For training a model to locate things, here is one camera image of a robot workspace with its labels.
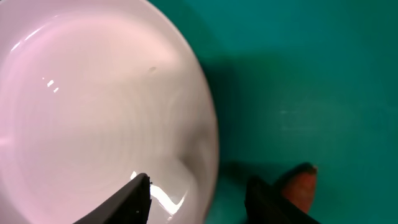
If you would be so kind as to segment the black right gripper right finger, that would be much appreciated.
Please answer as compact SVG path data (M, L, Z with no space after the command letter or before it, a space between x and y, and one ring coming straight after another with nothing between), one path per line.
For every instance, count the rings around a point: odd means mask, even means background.
M244 204L249 224L320 224L258 176L248 180Z

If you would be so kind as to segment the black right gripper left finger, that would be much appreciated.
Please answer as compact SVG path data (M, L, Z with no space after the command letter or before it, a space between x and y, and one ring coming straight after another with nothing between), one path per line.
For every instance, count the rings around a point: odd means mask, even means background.
M74 224L146 224L152 203L151 183L147 174L138 174Z

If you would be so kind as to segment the large white round plate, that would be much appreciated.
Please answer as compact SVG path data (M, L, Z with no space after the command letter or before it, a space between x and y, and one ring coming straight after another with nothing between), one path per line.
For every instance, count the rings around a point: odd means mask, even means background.
M150 2L1 2L2 223L75 223L144 174L149 223L203 223L218 163L201 66Z

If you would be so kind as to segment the orange carrot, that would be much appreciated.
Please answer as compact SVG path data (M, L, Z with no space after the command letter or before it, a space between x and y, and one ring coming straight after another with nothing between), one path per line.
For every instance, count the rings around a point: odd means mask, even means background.
M279 179L281 195L303 213L308 213L315 198L318 168L303 163L285 173Z

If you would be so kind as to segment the teal plastic tray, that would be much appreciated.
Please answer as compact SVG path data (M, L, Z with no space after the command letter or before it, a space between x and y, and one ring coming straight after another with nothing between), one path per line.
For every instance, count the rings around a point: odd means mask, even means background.
M397 1L155 1L208 79L220 175L208 223L245 221L246 178L318 167L321 223L397 222Z

